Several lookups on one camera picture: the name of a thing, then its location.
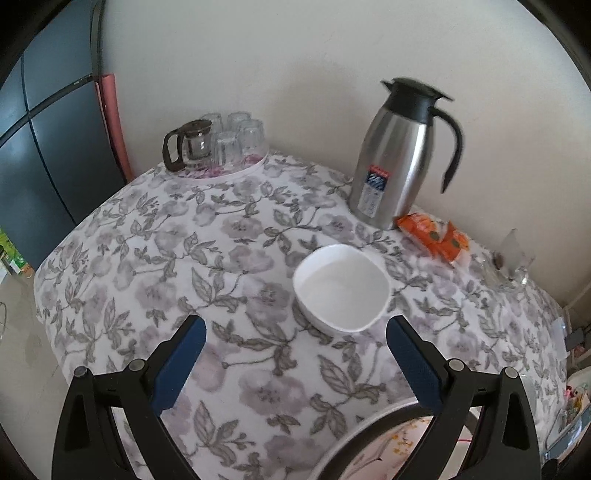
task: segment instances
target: glass cup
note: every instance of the glass cup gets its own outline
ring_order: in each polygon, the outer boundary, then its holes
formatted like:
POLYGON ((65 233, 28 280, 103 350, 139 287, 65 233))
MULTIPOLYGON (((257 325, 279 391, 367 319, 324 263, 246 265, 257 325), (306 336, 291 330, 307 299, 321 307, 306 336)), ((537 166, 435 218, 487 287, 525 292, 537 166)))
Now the glass cup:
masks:
POLYGON ((244 120, 238 127, 238 141, 246 165, 254 165, 267 154, 265 130, 260 120, 244 120))
POLYGON ((535 257, 527 255, 517 241, 517 228, 509 232, 492 258, 483 263, 485 283, 501 292, 519 292, 530 279, 530 265, 535 257))
POLYGON ((228 131, 238 132, 238 126, 244 120, 250 120, 250 112, 233 112, 228 115, 228 131))
POLYGON ((205 115, 202 115, 201 118, 204 120, 209 120, 212 123, 212 133, 214 135, 223 132, 223 122, 221 113, 206 113, 205 115))
POLYGON ((242 165, 242 153, 236 132, 220 132, 214 140, 211 168, 237 171, 242 165))

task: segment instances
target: screw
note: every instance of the screw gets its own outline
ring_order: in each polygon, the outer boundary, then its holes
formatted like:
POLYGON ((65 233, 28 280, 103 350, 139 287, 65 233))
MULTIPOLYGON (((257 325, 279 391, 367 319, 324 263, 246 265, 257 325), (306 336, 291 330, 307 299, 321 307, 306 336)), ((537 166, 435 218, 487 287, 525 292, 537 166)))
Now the screw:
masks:
POLYGON ((447 364, 449 365, 449 368, 456 372, 461 372, 464 370, 464 362, 458 360, 457 358, 452 358, 447 364))
POLYGON ((144 360, 142 360, 141 358, 136 358, 135 360, 129 362, 129 369, 132 372, 139 372, 143 369, 145 364, 146 362, 144 360))
POLYGON ((505 368, 505 375, 509 378, 517 378, 519 376, 517 370, 515 370, 513 367, 505 368))
POLYGON ((84 365, 81 365, 79 367, 76 367, 76 369, 74 370, 74 376, 76 378, 84 377, 87 371, 88 369, 84 365))

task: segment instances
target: floor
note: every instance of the floor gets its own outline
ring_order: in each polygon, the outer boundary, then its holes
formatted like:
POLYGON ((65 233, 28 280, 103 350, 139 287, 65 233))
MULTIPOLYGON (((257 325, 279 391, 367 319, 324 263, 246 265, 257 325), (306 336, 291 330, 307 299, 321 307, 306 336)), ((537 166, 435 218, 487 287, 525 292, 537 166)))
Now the floor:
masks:
POLYGON ((66 379, 35 314, 33 278, 7 275, 0 284, 0 301, 7 306, 0 342, 0 423, 37 478, 50 480, 66 379))

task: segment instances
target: stainless steel thermos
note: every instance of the stainless steel thermos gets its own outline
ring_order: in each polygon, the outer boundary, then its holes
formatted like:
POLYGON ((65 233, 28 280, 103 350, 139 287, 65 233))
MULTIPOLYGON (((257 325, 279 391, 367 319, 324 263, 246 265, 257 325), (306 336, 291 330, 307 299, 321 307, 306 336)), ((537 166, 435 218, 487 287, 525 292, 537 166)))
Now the stainless steel thermos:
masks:
POLYGON ((353 178, 349 208, 361 221, 391 229, 408 213, 423 183, 433 150, 433 117, 445 120, 456 135, 456 150, 441 185, 445 192, 460 163, 460 125, 435 107, 435 88, 408 78, 382 81, 390 96, 371 123, 353 178))

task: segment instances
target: teapot handle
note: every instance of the teapot handle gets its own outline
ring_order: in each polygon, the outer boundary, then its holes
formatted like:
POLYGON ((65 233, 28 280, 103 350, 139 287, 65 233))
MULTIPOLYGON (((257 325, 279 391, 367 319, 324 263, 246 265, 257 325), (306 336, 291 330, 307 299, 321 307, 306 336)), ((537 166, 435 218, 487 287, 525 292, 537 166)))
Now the teapot handle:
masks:
POLYGON ((443 182, 441 184, 441 193, 444 193, 447 190, 447 187, 449 187, 449 184, 452 181, 453 176, 456 174, 456 170, 460 164, 460 157, 462 156, 462 151, 464 150, 464 136, 462 134, 462 127, 460 127, 460 125, 451 115, 449 115, 449 113, 433 106, 429 110, 433 116, 438 116, 442 120, 446 121, 456 135, 456 151, 453 153, 452 161, 450 162, 445 175, 443 176, 443 182))
POLYGON ((180 131, 178 128, 172 130, 171 132, 168 132, 164 137, 164 144, 162 145, 162 158, 164 160, 164 165, 166 166, 166 169, 169 171, 179 171, 185 168, 185 164, 183 162, 183 152, 181 147, 179 147, 179 145, 183 145, 183 138, 184 132, 180 131), (170 151, 168 150, 168 140, 170 140, 170 137, 172 137, 173 135, 177 136, 178 159, 175 161, 172 161, 172 159, 170 158, 170 151))

